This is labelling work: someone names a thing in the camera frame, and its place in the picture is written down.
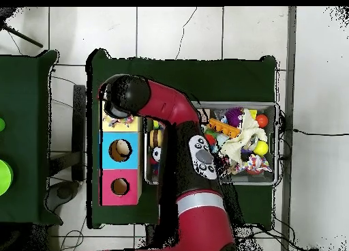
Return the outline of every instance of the green toy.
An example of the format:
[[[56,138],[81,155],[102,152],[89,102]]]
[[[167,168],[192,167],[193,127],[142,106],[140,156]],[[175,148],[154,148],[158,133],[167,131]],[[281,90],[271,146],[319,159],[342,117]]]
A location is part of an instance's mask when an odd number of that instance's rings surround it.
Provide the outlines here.
[[[0,132],[3,131],[3,129],[5,129],[5,121],[0,118]]]
[[[11,186],[13,176],[10,165],[0,160],[0,196]]]
[[[209,134],[211,135],[213,138],[217,138],[219,132],[216,132],[215,130],[212,130],[210,128],[207,128],[206,131],[204,131],[204,134]]]

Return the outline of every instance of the dark green tablecloth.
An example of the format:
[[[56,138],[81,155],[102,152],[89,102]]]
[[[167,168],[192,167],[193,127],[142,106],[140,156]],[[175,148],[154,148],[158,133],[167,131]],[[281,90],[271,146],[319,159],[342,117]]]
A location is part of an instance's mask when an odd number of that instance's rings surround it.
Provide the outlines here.
[[[48,74],[57,52],[37,57],[0,55],[0,159],[14,180],[0,196],[0,222],[60,224],[44,206],[48,179]]]
[[[184,91],[189,99],[200,101],[273,102],[275,84],[273,57],[260,61],[225,59],[217,61],[194,60],[151,60],[111,59],[105,50],[93,51],[87,60],[88,110],[91,124],[87,131],[92,133],[88,150],[93,152],[89,162],[93,171],[89,195],[92,198],[92,224],[157,223],[158,206],[156,187],[143,183],[139,204],[134,206],[101,207],[98,205],[98,102],[95,99],[98,87],[113,74],[135,74],[145,76],[165,85]],[[272,186],[225,185],[226,204],[230,219],[240,223],[261,223],[271,228]],[[238,196],[241,213],[237,213],[234,199]]]

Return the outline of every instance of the pink panel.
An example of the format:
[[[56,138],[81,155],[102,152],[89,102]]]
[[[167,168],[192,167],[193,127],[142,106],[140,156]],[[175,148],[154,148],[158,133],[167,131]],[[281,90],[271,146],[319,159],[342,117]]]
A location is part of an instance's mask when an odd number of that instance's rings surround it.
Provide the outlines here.
[[[138,170],[103,170],[102,206],[136,205],[138,202]],[[111,185],[115,179],[124,178],[130,185],[129,191],[122,196],[115,195]]]

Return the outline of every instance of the purple toy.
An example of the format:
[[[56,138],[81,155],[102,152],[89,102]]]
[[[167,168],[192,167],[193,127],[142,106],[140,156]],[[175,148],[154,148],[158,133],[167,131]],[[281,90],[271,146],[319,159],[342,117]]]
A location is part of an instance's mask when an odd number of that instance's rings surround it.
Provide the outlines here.
[[[228,125],[233,127],[238,127],[241,123],[243,112],[243,108],[231,108],[226,111],[226,120],[228,122]]]

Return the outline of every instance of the green plastic cup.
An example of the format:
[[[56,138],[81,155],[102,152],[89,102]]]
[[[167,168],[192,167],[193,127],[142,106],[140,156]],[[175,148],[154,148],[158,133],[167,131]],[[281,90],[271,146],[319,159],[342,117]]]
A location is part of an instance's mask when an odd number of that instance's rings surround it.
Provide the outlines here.
[[[3,131],[3,129],[5,129],[5,121],[0,118],[0,132]]]
[[[0,160],[0,196],[8,190],[13,179],[13,172],[10,165]]]

